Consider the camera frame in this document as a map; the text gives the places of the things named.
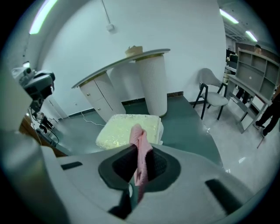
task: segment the reception desk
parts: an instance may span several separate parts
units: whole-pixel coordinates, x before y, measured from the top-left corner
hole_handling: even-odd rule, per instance
[[[170,49],[151,50],[121,59],[85,77],[72,88],[79,87],[97,113],[107,122],[114,114],[126,113],[107,70],[135,60],[149,114],[164,116],[167,112],[167,81],[163,54],[169,51]]]

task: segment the white chair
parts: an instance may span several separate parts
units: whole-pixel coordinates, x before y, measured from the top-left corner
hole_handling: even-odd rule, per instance
[[[220,112],[219,112],[219,116],[218,116],[218,120],[220,119],[221,113],[223,111],[223,107],[228,104],[228,99],[226,99],[226,95],[227,95],[227,90],[228,90],[228,86],[219,81],[216,76],[213,74],[213,72],[208,69],[208,68],[203,68],[198,72],[199,75],[199,88],[200,88],[200,92],[197,96],[196,102],[193,105],[193,108],[195,108],[197,101],[199,98],[203,98],[204,99],[204,103],[203,103],[203,110],[202,110],[202,114],[201,114],[201,119],[203,119],[203,115],[204,115],[204,111],[205,111],[205,107],[206,107],[206,103],[209,103],[209,106],[207,108],[209,108],[210,106],[220,106]],[[218,92],[208,92],[208,85],[213,85],[213,86],[217,86],[219,87]],[[225,91],[224,91],[224,95],[222,96],[220,94],[220,91],[222,90],[222,87],[225,86]]]

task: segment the ceiling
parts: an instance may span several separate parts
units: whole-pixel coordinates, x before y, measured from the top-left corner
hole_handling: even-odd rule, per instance
[[[229,13],[239,21],[233,24],[223,17],[226,36],[236,42],[255,44],[246,34],[249,30],[258,40],[258,44],[271,52],[277,53],[277,48],[270,36],[264,22],[258,17],[254,10],[243,0],[217,0],[220,9]]]

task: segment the baseboard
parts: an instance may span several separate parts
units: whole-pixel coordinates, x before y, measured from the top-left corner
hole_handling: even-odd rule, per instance
[[[195,101],[189,102],[189,103],[190,103],[190,105],[194,105]],[[199,100],[199,101],[196,103],[196,105],[198,105],[198,104],[203,104],[203,103],[204,103],[204,100]]]
[[[177,97],[177,96],[183,96],[184,95],[184,92],[183,91],[180,91],[180,92],[174,92],[174,93],[167,93],[167,98],[170,98],[170,97]],[[145,98],[140,98],[140,99],[135,99],[135,100],[128,100],[128,101],[124,101],[122,102],[122,105],[131,105],[131,104],[135,104],[135,103],[142,103],[142,102],[146,102],[145,101]],[[88,109],[88,110],[84,110],[82,111],[83,114],[86,114],[86,113],[89,113],[89,112],[93,112],[95,111],[94,108],[91,108],[91,109]],[[75,117],[77,115],[81,115],[81,112],[78,112],[78,113],[74,113],[74,114],[71,114],[69,115],[68,117]]]

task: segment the fluorescent light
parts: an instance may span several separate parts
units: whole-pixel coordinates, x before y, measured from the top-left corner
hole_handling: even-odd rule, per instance
[[[30,63],[29,63],[29,61],[24,62],[24,63],[22,64],[22,66],[25,67],[25,68],[30,68]]]
[[[234,19],[231,15],[227,14],[225,11],[220,9],[220,13],[222,16],[225,16],[227,19],[232,21],[234,24],[238,23],[238,21],[236,19]]]
[[[36,14],[36,17],[32,23],[32,26],[30,28],[29,33],[30,34],[36,34],[40,31],[40,28],[47,17],[48,13],[51,11],[54,4],[57,2],[57,0],[46,0],[44,4],[39,9],[38,13]]]
[[[246,31],[246,33],[252,38],[253,41],[258,42],[250,31]]]

